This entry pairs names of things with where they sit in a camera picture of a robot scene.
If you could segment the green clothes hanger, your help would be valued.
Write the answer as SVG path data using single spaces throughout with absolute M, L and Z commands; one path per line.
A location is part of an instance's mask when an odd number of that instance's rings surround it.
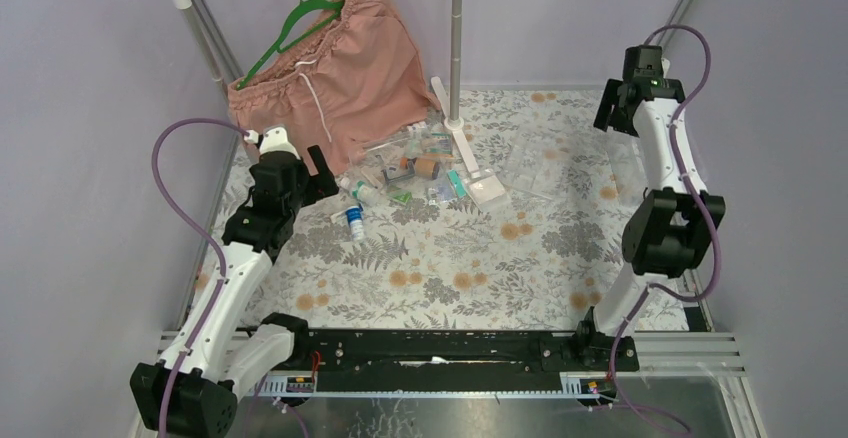
M 284 53 L 299 44 L 308 36 L 329 25 L 341 17 L 345 0 L 298 0 L 297 6 L 288 14 L 276 40 L 253 64 L 244 77 L 236 83 L 236 89 L 241 90 L 259 73 L 266 63 L 275 55 Z M 289 39 L 295 26 L 313 12 L 329 12 L 329 15 L 317 24 L 307 28 L 297 38 Z

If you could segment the clear plastic kit box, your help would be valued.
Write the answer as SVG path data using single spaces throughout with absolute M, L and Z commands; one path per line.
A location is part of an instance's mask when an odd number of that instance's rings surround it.
M 523 129 L 510 142 L 501 180 L 509 188 L 549 200 L 587 200 L 613 174 L 620 181 L 641 172 L 638 149 L 602 135 L 567 135 Z

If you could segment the pink fabric shorts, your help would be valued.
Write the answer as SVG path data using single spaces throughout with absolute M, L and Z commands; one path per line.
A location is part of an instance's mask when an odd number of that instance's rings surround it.
M 282 125 L 306 164 L 318 146 L 335 175 L 365 146 L 440 107 L 419 48 L 392 0 L 343 0 L 339 18 L 287 51 L 245 86 L 228 89 L 245 129 Z

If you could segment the green small medicine box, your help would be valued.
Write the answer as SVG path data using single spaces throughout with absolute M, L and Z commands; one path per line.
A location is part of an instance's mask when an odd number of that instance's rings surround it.
M 412 199 L 413 195 L 405 189 L 391 189 L 388 191 L 388 198 L 397 204 L 406 205 Z

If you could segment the blue white medicine bottle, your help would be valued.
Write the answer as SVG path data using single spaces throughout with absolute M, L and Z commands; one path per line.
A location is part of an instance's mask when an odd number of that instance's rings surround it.
M 364 226 L 362 206 L 355 205 L 347 208 L 344 211 L 344 217 L 346 219 L 353 241 L 363 241 L 366 238 L 366 231 Z

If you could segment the floral table mat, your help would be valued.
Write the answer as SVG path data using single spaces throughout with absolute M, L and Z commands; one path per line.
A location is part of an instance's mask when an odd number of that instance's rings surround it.
M 602 135 L 596 91 L 465 91 L 460 104 L 477 158 L 500 168 L 517 132 L 538 126 Z M 631 208 L 617 174 L 589 199 L 512 192 L 482 213 L 469 198 L 427 205 L 382 201 L 354 242 L 347 193 L 302 211 L 295 232 L 241 316 L 283 312 L 314 327 L 570 329 L 622 268 Z

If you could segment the clear zip bag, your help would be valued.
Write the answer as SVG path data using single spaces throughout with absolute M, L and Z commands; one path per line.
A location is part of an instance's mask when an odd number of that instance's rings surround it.
M 423 122 L 352 151 L 339 185 L 367 206 L 413 198 L 441 205 L 467 195 L 455 169 L 452 136 Z

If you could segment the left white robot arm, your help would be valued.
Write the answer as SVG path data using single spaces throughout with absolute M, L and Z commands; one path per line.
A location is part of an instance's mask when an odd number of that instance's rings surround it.
M 238 403 L 276 365 L 296 369 L 309 359 L 306 323 L 273 316 L 237 350 L 230 343 L 247 303 L 292 237 L 298 212 L 338 193 L 318 146 L 316 171 L 294 154 L 261 153 L 252 165 L 248 200 L 226 222 L 219 277 L 201 294 L 174 341 L 154 364 L 140 363 L 130 388 L 145 427 L 161 437 L 224 437 Z

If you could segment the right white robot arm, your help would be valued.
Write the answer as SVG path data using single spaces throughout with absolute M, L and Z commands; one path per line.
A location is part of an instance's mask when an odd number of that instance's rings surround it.
M 707 190 L 697 171 L 684 122 L 686 94 L 664 72 L 661 47 L 627 48 L 622 76 L 608 80 L 594 120 L 595 128 L 636 141 L 646 193 L 623 230 L 621 273 L 573 338 L 571 352 L 589 370 L 624 355 L 624 338 L 648 299 L 670 294 L 670 280 L 718 248 L 725 200 Z

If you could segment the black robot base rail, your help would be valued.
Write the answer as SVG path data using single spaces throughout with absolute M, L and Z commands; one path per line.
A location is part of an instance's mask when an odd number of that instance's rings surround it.
M 315 329 L 274 366 L 320 392 L 542 392 L 563 373 L 640 368 L 631 338 L 594 332 Z

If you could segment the white gauze pack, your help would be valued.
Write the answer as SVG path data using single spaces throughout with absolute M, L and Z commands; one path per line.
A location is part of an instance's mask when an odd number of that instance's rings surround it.
M 506 187 L 491 168 L 471 173 L 463 180 L 463 185 L 482 213 L 492 212 L 509 202 Z

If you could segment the brown medicine bottle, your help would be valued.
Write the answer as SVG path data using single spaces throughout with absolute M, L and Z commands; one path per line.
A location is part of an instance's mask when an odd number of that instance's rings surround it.
M 401 167 L 410 170 L 415 176 L 435 180 L 441 171 L 441 163 L 429 158 L 403 158 Z

